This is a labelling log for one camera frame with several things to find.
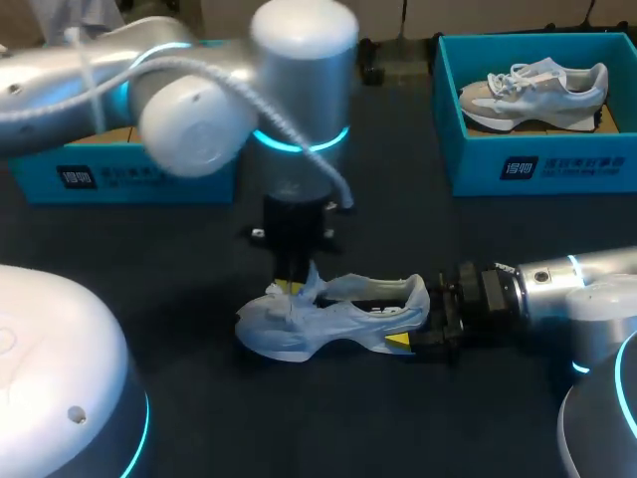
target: blue shoe box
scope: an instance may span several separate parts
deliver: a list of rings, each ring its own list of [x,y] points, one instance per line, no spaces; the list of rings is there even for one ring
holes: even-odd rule
[[[30,204],[230,204],[237,159],[210,176],[175,177],[155,165],[128,127],[10,159],[9,168]]]
[[[602,123],[614,121],[619,132],[470,134],[458,91],[488,73],[546,57],[565,68],[606,65]],[[433,112],[455,196],[637,191],[637,50],[625,34],[441,37]]]

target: shoe sole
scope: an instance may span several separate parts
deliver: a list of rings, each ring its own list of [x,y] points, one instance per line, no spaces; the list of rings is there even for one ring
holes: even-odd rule
[[[304,351],[270,351],[263,349],[256,344],[251,344],[248,338],[242,337],[242,334],[239,330],[235,331],[235,335],[239,342],[241,342],[247,349],[250,349],[252,352],[259,354],[260,356],[267,357],[268,359],[274,359],[279,361],[292,361],[292,362],[303,362],[309,360],[316,352],[322,349],[323,346],[329,344],[330,342],[338,341],[338,340],[348,340],[353,341],[365,347],[369,351],[376,352],[377,354],[389,354],[394,356],[412,356],[413,353],[406,351],[405,349],[399,347],[393,347],[387,343],[385,337],[388,335],[402,334],[405,332],[413,331],[422,327],[425,323],[426,318],[422,320],[422,322],[418,325],[405,325],[400,328],[396,328],[395,331],[385,331],[382,334],[367,334],[367,335],[358,335],[353,337],[333,337],[325,340],[322,343],[314,344],[313,347],[308,345],[308,348]]]
[[[583,116],[583,115],[547,115],[547,116],[534,116],[534,117],[522,117],[518,119],[495,119],[486,118],[479,115],[469,113],[466,110],[462,110],[468,118],[473,121],[486,126],[489,129],[495,131],[511,131],[520,123],[529,120],[539,120],[547,122],[555,127],[561,129],[569,129],[573,131],[593,131],[595,130],[595,115]]]

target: gray sneaker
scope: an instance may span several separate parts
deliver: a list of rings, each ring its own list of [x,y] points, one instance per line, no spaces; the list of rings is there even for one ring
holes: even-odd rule
[[[551,58],[516,64],[508,75],[488,74],[485,82],[462,89],[460,107],[489,129],[510,131],[526,120],[541,120],[564,129],[592,131],[595,113],[608,93],[608,70],[563,68]]]

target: white cable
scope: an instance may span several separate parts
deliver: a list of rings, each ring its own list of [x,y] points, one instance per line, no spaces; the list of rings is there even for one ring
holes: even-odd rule
[[[93,121],[96,127],[96,134],[102,134],[106,132],[106,117],[104,114],[104,107],[102,105],[102,97],[96,93],[98,85],[96,79],[93,76],[93,68],[91,62],[87,57],[87,51],[82,43],[81,30],[79,27],[67,28],[64,32],[66,40],[75,48],[80,57],[80,71],[82,72],[82,79],[84,80],[85,87],[91,94],[91,109],[93,110]]]
[[[60,103],[15,112],[0,112],[0,123],[26,121],[47,115],[58,114],[65,110],[76,108],[79,105],[89,102],[94,96],[101,96],[104,93],[118,87],[119,85],[127,81],[130,81],[135,77],[139,77],[150,72],[163,71],[166,69],[183,70],[185,73],[191,75],[199,75],[209,80],[219,82],[243,97],[244,100],[252,105],[259,113],[268,118],[289,139],[292,144],[297,144],[298,146],[300,146],[305,156],[323,174],[327,175],[332,180],[340,194],[340,205],[344,209],[349,209],[353,206],[351,190],[344,177],[342,177],[340,173],[333,166],[331,166],[320,154],[311,150],[310,143],[286,118],[284,118],[276,110],[275,107],[268,103],[268,101],[261,97],[246,83],[233,78],[230,74],[215,65],[208,65],[207,63],[201,62],[199,60],[178,57],[163,57],[148,60],[129,70],[126,70],[123,73],[120,73],[119,75],[116,75],[109,80],[106,80],[104,83],[98,85],[92,91],[81,93]]]

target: white sneaker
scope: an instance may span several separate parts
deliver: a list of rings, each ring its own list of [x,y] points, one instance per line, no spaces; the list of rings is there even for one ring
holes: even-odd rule
[[[385,336],[418,329],[429,314],[429,294],[418,275],[405,281],[377,281],[349,274],[325,283],[313,264],[298,295],[285,294],[276,285],[266,294],[238,312],[235,333],[248,349],[284,361],[305,361],[338,339],[358,342],[373,352],[405,354],[388,345]],[[378,302],[400,305],[365,312],[354,304]]]
[[[595,113],[608,93],[608,70],[571,70],[551,58],[516,64],[508,75],[489,74],[485,82],[462,89],[459,102],[470,119],[490,129],[509,131],[526,120],[564,129],[594,130]]]

